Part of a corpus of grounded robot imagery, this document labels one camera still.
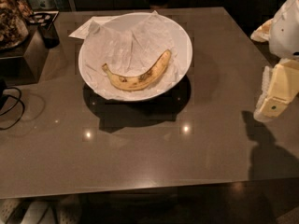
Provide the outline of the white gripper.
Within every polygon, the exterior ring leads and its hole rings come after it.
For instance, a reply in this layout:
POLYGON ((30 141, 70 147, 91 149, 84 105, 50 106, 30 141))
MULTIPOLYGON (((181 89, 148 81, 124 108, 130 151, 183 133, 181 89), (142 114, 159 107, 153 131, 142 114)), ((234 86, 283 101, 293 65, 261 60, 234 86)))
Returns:
POLYGON ((259 26, 250 36, 267 42, 272 54, 281 59, 263 70, 262 94, 253 117, 260 122, 278 118, 299 93, 299 0, 286 0, 273 20, 259 26))

